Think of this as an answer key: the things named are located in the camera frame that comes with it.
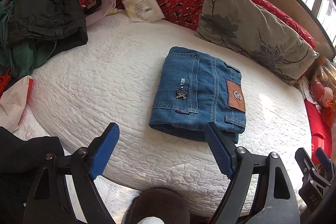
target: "black clamp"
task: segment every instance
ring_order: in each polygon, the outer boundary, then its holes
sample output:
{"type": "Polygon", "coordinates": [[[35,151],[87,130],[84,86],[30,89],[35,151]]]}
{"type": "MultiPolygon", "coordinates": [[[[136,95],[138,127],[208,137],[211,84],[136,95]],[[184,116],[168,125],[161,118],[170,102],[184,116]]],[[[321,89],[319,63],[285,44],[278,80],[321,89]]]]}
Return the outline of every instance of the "black clamp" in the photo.
{"type": "Polygon", "coordinates": [[[119,139],[119,127],[110,123],[88,147],[72,155],[45,156],[29,191],[23,224],[78,224],[69,197],[65,175],[72,175],[79,203],[88,224],[115,224],[94,184],[101,175],[119,139]]]}
{"type": "Polygon", "coordinates": [[[231,180],[210,224],[300,223],[295,192],[276,152],[261,156],[236,147],[213,122],[204,131],[219,169],[231,180]],[[247,216],[239,217],[253,174],[259,178],[252,208],[247,216]]]}

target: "jeans label tag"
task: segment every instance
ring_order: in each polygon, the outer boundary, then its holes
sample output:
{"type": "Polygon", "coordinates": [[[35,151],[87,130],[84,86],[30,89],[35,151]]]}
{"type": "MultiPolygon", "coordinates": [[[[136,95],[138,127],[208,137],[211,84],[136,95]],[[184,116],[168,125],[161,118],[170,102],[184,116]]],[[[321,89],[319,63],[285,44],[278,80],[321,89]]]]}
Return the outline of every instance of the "jeans label tag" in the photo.
{"type": "Polygon", "coordinates": [[[175,110],[175,112],[180,113],[180,114],[185,114],[185,115],[189,115],[190,113],[188,111],[183,111],[183,110],[175,110]]]}

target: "pillow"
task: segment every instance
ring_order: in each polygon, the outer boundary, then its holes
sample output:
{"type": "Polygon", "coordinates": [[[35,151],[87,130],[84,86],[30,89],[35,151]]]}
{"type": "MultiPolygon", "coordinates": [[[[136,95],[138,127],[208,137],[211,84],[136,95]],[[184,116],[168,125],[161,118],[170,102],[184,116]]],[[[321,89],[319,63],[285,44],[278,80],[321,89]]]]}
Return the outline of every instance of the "pillow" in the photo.
{"type": "Polygon", "coordinates": [[[251,0],[205,0],[197,36],[245,55],[288,85],[319,56],[291,27],[251,0]]]}

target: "leather patch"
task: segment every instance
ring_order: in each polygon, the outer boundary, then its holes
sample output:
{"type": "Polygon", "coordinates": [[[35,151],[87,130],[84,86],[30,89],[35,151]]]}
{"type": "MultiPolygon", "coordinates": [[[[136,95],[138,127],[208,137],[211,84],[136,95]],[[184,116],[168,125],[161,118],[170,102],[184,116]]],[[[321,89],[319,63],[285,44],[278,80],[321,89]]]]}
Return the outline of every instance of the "leather patch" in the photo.
{"type": "Polygon", "coordinates": [[[227,92],[229,94],[228,106],[239,109],[245,113],[245,100],[242,89],[237,84],[229,80],[226,80],[226,84],[227,92]]]}

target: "white quilted mattress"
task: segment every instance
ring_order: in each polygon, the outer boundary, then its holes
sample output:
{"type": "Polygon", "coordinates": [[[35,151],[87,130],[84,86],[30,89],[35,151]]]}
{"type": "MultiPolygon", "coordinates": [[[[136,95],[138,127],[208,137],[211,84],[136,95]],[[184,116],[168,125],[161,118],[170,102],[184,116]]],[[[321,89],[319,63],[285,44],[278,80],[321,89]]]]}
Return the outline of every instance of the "white quilted mattress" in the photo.
{"type": "MultiPolygon", "coordinates": [[[[71,153],[116,122],[120,139],[104,176],[137,190],[170,188],[185,198],[192,213],[210,216],[229,180],[207,143],[148,126],[169,49],[205,52],[241,70],[247,122],[239,145],[260,155],[278,152],[298,193],[302,173],[294,154],[299,147],[311,153],[302,95],[250,59],[194,34],[164,20],[132,23],[124,13],[105,17],[88,27],[87,45],[62,52],[34,71],[31,111],[71,153]]],[[[243,212],[251,207],[256,182],[254,177],[243,212]]]]}

